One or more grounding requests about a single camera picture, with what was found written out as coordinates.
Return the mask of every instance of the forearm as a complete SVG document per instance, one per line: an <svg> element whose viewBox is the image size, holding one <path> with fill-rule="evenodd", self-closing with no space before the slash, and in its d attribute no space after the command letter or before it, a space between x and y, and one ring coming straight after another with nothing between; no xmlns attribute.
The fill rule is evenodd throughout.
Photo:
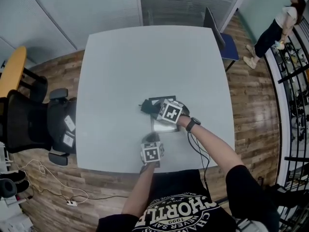
<svg viewBox="0 0 309 232"><path fill-rule="evenodd" d="M287 15L283 27L282 27L282 34L281 34L281 39L286 39L287 36L291 33L293 29L293 19Z"/></svg>
<svg viewBox="0 0 309 232"><path fill-rule="evenodd" d="M190 118L181 116L178 123L186 127ZM200 141L211 158L218 164L225 174L237 165L244 165L235 151L222 139L211 133L202 126L194 125L191 133Z"/></svg>
<svg viewBox="0 0 309 232"><path fill-rule="evenodd" d="M140 218L147 205L150 186L155 171L155 164L150 164L149 167L140 175L135 184L130 196L122 209L122 214L131 214Z"/></svg>

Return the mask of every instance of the black t-shirt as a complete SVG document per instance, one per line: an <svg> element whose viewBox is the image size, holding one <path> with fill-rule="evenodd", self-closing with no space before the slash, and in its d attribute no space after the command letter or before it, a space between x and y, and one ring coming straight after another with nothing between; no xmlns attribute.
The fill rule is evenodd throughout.
<svg viewBox="0 0 309 232"><path fill-rule="evenodd" d="M262 222L270 232L279 230L276 207L245 166L228 172L226 189L235 218ZM155 174L143 216L119 214L101 218L97 232L235 231L235 220L207 194L198 170Z"/></svg>

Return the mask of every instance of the black watch strap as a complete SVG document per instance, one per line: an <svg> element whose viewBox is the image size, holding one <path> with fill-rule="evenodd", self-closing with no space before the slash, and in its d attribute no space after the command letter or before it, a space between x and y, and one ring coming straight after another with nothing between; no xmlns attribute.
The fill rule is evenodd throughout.
<svg viewBox="0 0 309 232"><path fill-rule="evenodd" d="M196 122L191 119L190 123L187 125L187 127L185 128L187 132L191 132L192 127L196 125Z"/></svg>

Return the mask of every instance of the black cable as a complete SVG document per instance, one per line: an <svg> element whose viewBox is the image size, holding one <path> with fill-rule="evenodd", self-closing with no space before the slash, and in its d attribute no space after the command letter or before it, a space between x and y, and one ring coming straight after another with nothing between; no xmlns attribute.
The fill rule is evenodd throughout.
<svg viewBox="0 0 309 232"><path fill-rule="evenodd" d="M200 147L199 144L198 144L198 140L195 141L194 138L193 138L193 136L192 136L192 134L191 134L192 140L193 140L193 141L195 142L195 144L198 146L199 152L198 152L198 151L193 147L193 145L191 144L191 141L190 141L190 138L189 138L189 132L188 132L187 136L188 136L188 141L189 141L190 146L194 149L195 152L197 152L197 153L201 156L202 165L203 165L203 170L204 170L204 183L205 183L205 186L206 186L206 190L207 190L207 193L208 193L208 197L209 197L210 201L212 201L212 200L211 200L211 194L210 194L210 192L209 192L209 188L208 188L207 181L206 181L206 171L207 171L207 168L208 168L208 165L209 165L210 160L208 159L208 157L206 157L205 155L202 154L202 152L201 152L201 147ZM203 161L202 156L205 157L206 160L207 160L207 162L208 162L206 168L204 167L204 161Z"/></svg>
<svg viewBox="0 0 309 232"><path fill-rule="evenodd" d="M90 200L103 200L103 199L110 199L110 198L115 198L115 197L119 197L119 198L128 198L127 196L118 196L118 195L114 195L114 196L110 196L110 197L106 197L106 198L99 198L99 199L92 199L92 198L89 198L89 197L85 197L83 195L77 195L77 196L72 196L70 198L70 201L72 201L73 198L75 197L83 197L83 198L86 198L86 199L90 199Z"/></svg>
<svg viewBox="0 0 309 232"><path fill-rule="evenodd" d="M192 138L193 142L199 147L199 144L194 140L192 133L191 133L191 138Z"/></svg>
<svg viewBox="0 0 309 232"><path fill-rule="evenodd" d="M45 192L45 191L48 191L48 192L50 192L51 194L53 194L53 195L55 195L55 196L58 196L58 197L63 197L64 199L65 199L65 201L66 202L68 202L68 200L66 199L66 197L65 196L63 196L62 194L55 194L55 193L53 193L53 192L51 192L50 190L48 190L48 189L43 189L42 191L39 191L35 186L32 186L32 192L33 192L33 195L32 196L29 196L29 197L27 197L28 199L32 199L33 197L34 197L34 189L33 188L35 188L37 191L38 191L38 193L40 193L40 194L42 194L43 192Z"/></svg>

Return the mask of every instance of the blue chair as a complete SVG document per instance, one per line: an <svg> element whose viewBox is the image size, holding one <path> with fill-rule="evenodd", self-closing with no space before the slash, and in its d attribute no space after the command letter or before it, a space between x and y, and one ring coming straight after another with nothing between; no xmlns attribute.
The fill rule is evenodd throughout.
<svg viewBox="0 0 309 232"><path fill-rule="evenodd" d="M232 36L225 33L220 33L217 28L216 21L213 18L212 12L208 7L205 11L203 27L212 29L212 32L220 50L221 58L232 60L232 62L225 70L225 72L227 72L235 63L235 61L239 60L237 47Z"/></svg>

